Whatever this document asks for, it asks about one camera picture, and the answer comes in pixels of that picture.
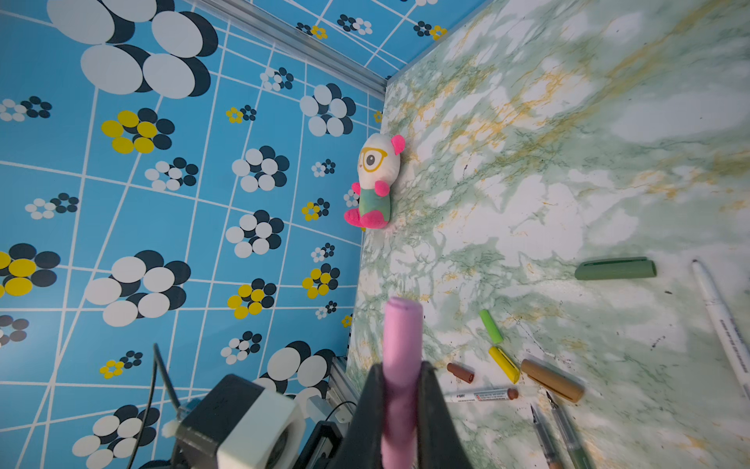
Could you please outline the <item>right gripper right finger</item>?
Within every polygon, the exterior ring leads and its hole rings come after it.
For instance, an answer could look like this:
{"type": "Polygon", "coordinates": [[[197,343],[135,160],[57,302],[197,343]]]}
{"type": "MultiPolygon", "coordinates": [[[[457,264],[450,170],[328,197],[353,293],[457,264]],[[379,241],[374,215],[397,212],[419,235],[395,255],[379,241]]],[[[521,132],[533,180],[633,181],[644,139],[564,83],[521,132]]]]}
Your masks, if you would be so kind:
{"type": "Polygon", "coordinates": [[[421,363],[417,381],[417,465],[426,469],[472,469],[439,387],[435,368],[421,363]]]}

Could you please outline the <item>light green pen cap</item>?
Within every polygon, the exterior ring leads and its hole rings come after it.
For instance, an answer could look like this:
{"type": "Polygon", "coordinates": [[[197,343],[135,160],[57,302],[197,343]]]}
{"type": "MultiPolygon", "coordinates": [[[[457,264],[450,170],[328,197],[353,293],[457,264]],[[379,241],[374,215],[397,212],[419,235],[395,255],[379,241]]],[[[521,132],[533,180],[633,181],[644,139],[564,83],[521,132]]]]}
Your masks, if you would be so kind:
{"type": "Polygon", "coordinates": [[[492,318],[490,312],[488,310],[481,310],[480,319],[482,320],[484,329],[486,330],[490,338],[490,342],[493,345],[501,344],[504,341],[504,336],[500,332],[498,326],[496,326],[496,323],[494,322],[494,319],[492,318]]]}

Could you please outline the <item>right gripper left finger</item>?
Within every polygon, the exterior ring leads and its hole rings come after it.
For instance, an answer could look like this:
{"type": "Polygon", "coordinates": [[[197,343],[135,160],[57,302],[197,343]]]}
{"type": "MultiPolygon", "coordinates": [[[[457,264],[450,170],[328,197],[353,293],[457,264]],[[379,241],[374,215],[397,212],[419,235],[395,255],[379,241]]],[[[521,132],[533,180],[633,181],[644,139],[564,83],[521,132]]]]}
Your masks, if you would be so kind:
{"type": "Polygon", "coordinates": [[[385,379],[382,363],[371,367],[347,435],[328,468],[382,469],[385,379]]]}

